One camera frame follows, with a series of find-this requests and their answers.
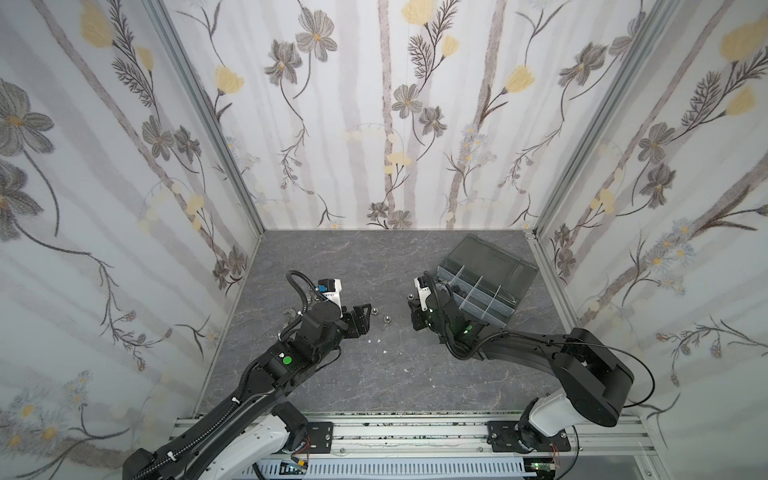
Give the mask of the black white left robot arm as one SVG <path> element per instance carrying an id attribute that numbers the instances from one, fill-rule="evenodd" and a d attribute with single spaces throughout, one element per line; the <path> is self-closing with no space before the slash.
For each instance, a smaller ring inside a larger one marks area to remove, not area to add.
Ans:
<path id="1" fill-rule="evenodd" d="M 370 330 L 373 307 L 342 305 L 341 282 L 290 270 L 302 302 L 277 341 L 243 370 L 236 388 L 181 435 L 123 463 L 125 479 L 231 479 L 274 453 L 309 445 L 306 417 L 287 396 L 326 366 L 345 339 Z"/>

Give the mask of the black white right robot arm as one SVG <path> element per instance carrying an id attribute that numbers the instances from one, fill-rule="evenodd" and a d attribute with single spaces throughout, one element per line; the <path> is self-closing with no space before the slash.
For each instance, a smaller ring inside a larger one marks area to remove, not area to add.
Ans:
<path id="1" fill-rule="evenodd" d="M 633 407 L 628 396 L 635 374 L 622 360 L 627 351 L 602 343 L 583 328 L 564 334 L 493 330 L 468 319 L 454 288 L 429 273 L 416 277 L 414 287 L 408 298 L 413 328 L 432 331 L 453 358 L 514 363 L 559 383 L 555 392 L 531 400 L 518 420 L 489 423 L 487 442 L 494 451 L 568 451 L 569 428 L 583 422 L 612 428 Z"/>

